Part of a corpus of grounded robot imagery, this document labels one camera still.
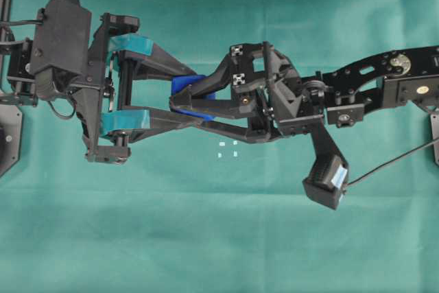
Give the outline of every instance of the blue object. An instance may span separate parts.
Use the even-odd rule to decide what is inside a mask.
[[[150,128],[150,111],[118,110],[101,114],[101,137],[113,130],[135,130]]]
[[[337,189],[340,189],[342,187],[344,178],[346,178],[347,173],[348,170],[346,168],[344,168],[343,166],[339,166],[336,173],[334,174],[334,177],[331,180],[333,186]]]
[[[122,34],[108,41],[108,59],[114,51],[133,51],[150,56],[154,41],[139,34]]]
[[[204,79],[205,75],[182,75],[180,77],[175,77],[172,79],[171,84],[171,95],[177,94],[183,90],[187,85],[197,82],[198,80]],[[215,99],[215,93],[208,94],[205,99]],[[203,113],[196,113],[194,111],[188,110],[176,110],[178,113],[184,113],[185,115],[191,115],[194,117],[204,118],[205,121],[214,120],[215,116],[205,115]]]

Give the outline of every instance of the metal bracket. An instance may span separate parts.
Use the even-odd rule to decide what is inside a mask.
[[[433,139],[437,139],[439,137],[439,113],[430,115],[430,121]],[[439,142],[434,144],[434,162],[439,166]]]
[[[0,143],[4,145],[4,150],[0,153],[0,176],[19,161],[22,122],[23,114],[18,107],[0,104],[0,128],[3,128],[5,139]]]

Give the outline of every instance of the green tablecloth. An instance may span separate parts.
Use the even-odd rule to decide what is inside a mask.
[[[13,0],[11,19],[47,1]],[[439,0],[81,2],[93,30],[103,12],[138,16],[140,33],[200,74],[242,42],[270,41],[303,76],[439,43]],[[136,82],[133,104],[166,108],[169,93]],[[431,149],[352,188],[334,212],[302,189],[309,136],[235,145],[189,128],[132,145],[119,167],[86,162],[78,120],[45,102],[23,112],[21,160],[0,180],[0,292],[439,290]],[[353,178],[431,139],[413,105],[329,131]]]

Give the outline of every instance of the hole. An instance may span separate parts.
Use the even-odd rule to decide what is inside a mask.
[[[361,68],[361,69],[359,70],[359,72],[360,72],[362,75],[366,75],[367,73],[370,73],[370,72],[372,72],[372,71],[374,71],[374,70],[375,70],[375,68],[372,67],[371,65],[369,65],[368,67]]]
[[[253,70],[255,72],[265,70],[265,66],[263,65],[263,58],[255,58],[253,60]]]
[[[119,86],[116,80],[116,91]],[[168,97],[164,95],[171,95],[171,84],[166,80],[136,80],[132,84],[131,104],[147,104],[152,108],[159,108],[161,110],[169,110]]]

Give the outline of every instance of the bolt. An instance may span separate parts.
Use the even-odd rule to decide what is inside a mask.
[[[34,55],[39,58],[40,56],[42,56],[43,51],[39,48],[35,49]]]
[[[349,115],[343,114],[338,117],[339,121],[348,121],[351,117]]]

